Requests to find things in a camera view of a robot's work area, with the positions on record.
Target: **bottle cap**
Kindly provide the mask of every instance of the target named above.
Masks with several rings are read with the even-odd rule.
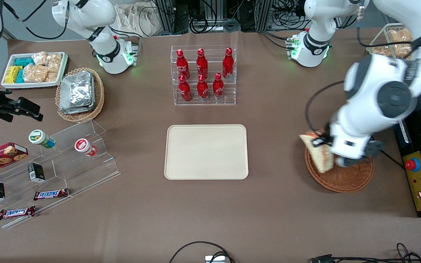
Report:
[[[29,141],[34,144],[42,143],[46,138],[46,133],[43,130],[34,130],[29,134]]]
[[[90,142],[84,138],[79,139],[74,144],[74,148],[80,153],[85,153],[90,148]]]

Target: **snickers bar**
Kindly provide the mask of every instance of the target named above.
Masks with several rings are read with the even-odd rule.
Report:
[[[38,199],[63,198],[66,196],[69,196],[69,192],[67,188],[63,188],[60,190],[45,191],[45,192],[35,192],[34,201]]]
[[[18,216],[35,216],[35,205],[30,208],[15,209],[15,210],[1,210],[0,220],[18,217]]]

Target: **round wicker basket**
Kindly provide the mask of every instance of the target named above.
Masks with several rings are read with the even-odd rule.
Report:
[[[66,75],[74,75],[84,70],[92,73],[92,75],[94,76],[95,103],[97,104],[97,106],[92,111],[75,113],[75,114],[64,114],[60,110],[58,110],[58,115],[60,115],[63,119],[67,121],[79,123],[87,119],[93,119],[97,117],[100,111],[102,111],[103,103],[105,102],[105,89],[103,88],[102,80],[100,79],[100,76],[97,74],[97,72],[95,72],[95,70],[91,68],[82,67],[82,68],[76,68],[75,70],[68,72]],[[60,89],[61,89],[61,83],[58,83],[58,86],[56,88],[56,96],[55,96],[55,103],[56,103],[56,106],[58,106],[58,108],[60,107]]]
[[[325,188],[337,193],[353,193],[361,190],[370,182],[375,169],[371,156],[350,167],[334,164],[334,167],[324,174],[320,173],[314,165],[307,148],[304,150],[304,160],[314,179]]]

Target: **brown tabletop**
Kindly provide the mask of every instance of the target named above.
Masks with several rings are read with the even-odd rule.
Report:
[[[364,30],[364,42],[378,31]],[[0,229],[0,263],[168,262],[180,246],[196,240],[224,246],[239,263],[305,262],[328,253],[391,257],[397,242],[421,255],[421,218],[405,173],[391,160],[376,157],[373,179],[352,194],[322,188],[304,164],[298,135],[307,130],[305,103],[319,88],[342,80],[363,56],[354,37],[354,30],[339,30],[316,68],[287,60],[282,48],[256,33],[145,38],[138,65],[120,75],[102,70],[87,41],[9,41],[10,54],[63,51],[71,58],[70,70],[90,67],[99,73],[106,98],[96,121],[107,130],[102,136],[122,174],[13,229]],[[238,46],[237,105],[174,106],[171,45],[212,44]],[[34,129],[56,133],[73,125],[57,115],[54,95],[53,89],[14,92],[12,98],[39,104],[45,118],[0,120],[0,145],[27,145]],[[314,125],[324,125],[344,102],[341,86],[317,98]],[[167,180],[167,128],[218,123],[246,126],[247,179]],[[391,130],[377,138],[399,159]],[[216,251],[194,245],[176,262],[202,262]]]

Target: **red-capped bottle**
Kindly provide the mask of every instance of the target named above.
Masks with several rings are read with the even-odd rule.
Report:
[[[197,93],[199,95],[200,102],[206,102],[209,99],[209,93],[207,91],[206,79],[203,75],[197,76]]]
[[[222,70],[222,75],[224,75],[224,79],[231,79],[234,76],[234,57],[232,55],[232,48],[227,48],[225,50],[225,58],[224,58],[224,69]]]
[[[180,75],[183,75],[186,78],[186,80],[189,80],[191,74],[189,73],[189,67],[187,65],[187,60],[183,55],[183,50],[177,50],[177,56],[178,72],[180,73]]]
[[[207,80],[209,67],[207,66],[207,59],[204,56],[204,49],[200,48],[197,50],[197,74],[204,76],[204,80]]]
[[[178,77],[178,80],[180,80],[180,84],[178,85],[178,88],[180,90],[180,94],[185,102],[190,102],[193,99],[193,96],[191,94],[191,89],[189,88],[189,84],[186,82],[185,77],[183,75],[180,75]]]
[[[215,100],[222,100],[224,98],[224,82],[222,81],[222,75],[218,72],[215,73],[212,89],[214,91]]]

